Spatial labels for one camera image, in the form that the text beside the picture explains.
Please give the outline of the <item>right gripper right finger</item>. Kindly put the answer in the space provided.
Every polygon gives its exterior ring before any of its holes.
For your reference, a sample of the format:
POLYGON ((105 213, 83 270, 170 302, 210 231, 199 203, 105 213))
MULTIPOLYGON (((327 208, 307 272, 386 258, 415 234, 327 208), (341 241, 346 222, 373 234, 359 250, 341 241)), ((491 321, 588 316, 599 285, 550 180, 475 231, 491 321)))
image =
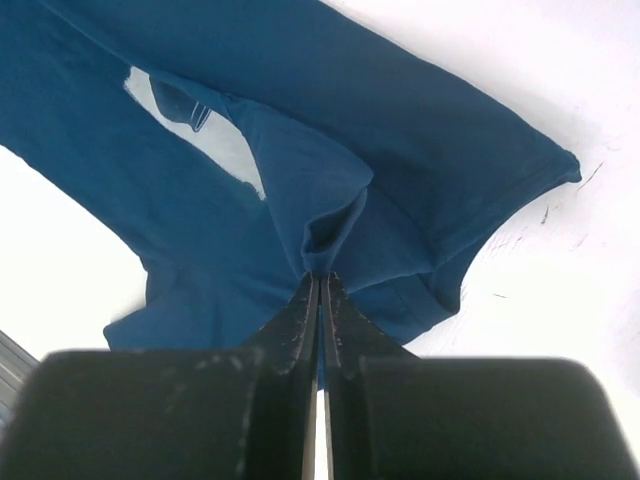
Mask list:
POLYGON ((321 284, 333 479, 635 479, 605 392, 554 358, 419 358, 321 284))

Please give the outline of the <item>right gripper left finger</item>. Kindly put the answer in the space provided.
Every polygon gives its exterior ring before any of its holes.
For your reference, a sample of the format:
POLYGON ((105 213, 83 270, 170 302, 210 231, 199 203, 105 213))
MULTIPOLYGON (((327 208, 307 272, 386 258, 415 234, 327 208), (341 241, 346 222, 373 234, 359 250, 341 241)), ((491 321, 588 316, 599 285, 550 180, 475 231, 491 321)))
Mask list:
POLYGON ((241 346, 67 351, 23 388, 5 479, 310 479, 320 285, 241 346))

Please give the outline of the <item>blue t-shirt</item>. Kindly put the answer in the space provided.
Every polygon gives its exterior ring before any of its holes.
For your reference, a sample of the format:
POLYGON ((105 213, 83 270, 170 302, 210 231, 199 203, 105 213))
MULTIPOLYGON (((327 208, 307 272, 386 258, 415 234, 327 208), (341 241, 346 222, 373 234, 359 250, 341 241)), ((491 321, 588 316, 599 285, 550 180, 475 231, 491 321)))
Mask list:
POLYGON ((576 157, 319 1, 5 1, 1 143, 147 273, 113 350, 243 343, 309 272, 407 344, 576 157))

